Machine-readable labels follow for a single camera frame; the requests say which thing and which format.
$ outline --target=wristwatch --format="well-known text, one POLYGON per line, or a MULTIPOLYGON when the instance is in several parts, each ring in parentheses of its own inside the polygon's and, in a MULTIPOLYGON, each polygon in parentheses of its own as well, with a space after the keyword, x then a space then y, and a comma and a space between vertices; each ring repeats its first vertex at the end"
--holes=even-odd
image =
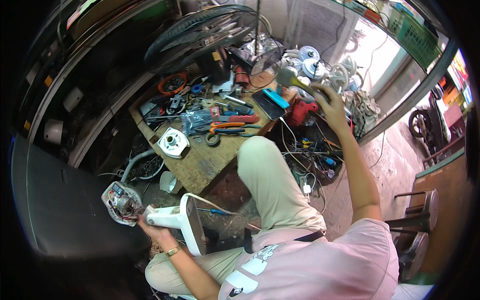
POLYGON ((177 247, 173 248, 172 250, 168 251, 167 253, 165 253, 165 255, 166 255, 167 257, 171 257, 171 256, 173 256, 175 253, 177 253, 177 252, 180 251, 180 250, 181 250, 181 247, 180 247, 180 246, 177 246, 177 247))

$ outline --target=beige pants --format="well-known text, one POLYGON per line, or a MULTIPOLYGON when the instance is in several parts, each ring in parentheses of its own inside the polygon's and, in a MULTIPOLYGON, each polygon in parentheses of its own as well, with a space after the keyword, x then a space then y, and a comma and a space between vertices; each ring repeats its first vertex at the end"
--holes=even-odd
MULTIPOLYGON (((254 136, 238 152, 238 175, 257 204, 262 231, 278 228, 325 230, 323 216, 309 206, 287 163, 272 141, 254 136)), ((222 284, 234 271, 243 248, 194 257, 195 262, 222 284)), ((145 269, 145 278, 156 290, 168 294, 191 295, 165 254, 160 253, 145 269)))

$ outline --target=red power tool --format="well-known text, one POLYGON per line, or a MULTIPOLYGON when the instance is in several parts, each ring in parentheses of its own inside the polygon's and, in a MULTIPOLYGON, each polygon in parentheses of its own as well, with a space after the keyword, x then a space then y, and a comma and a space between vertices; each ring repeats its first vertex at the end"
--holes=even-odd
POLYGON ((309 111, 318 111, 318 103, 312 98, 299 98, 295 107, 293 108, 292 118, 290 119, 291 126, 299 126, 305 120, 309 111))

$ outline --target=blue screwdriver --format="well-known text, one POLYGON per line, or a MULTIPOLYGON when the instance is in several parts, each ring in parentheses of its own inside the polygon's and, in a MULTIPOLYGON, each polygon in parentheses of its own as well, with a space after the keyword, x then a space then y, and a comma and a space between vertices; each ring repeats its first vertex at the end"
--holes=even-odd
POLYGON ((212 214, 219 214, 219 215, 224 215, 224 216, 229 216, 230 214, 227 214, 226 212, 222 212, 221 210, 219 209, 215 209, 215 208, 210 208, 210 209, 206 209, 206 208, 198 208, 198 210, 206 210, 207 212, 211 212, 212 214))

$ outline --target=plastic basket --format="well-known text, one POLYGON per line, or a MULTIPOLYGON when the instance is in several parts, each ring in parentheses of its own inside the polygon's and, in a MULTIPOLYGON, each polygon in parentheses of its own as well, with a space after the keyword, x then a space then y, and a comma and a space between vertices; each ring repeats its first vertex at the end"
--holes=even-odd
POLYGON ((424 69, 442 52, 437 38, 405 12, 392 9, 388 29, 396 36, 398 43, 424 69))

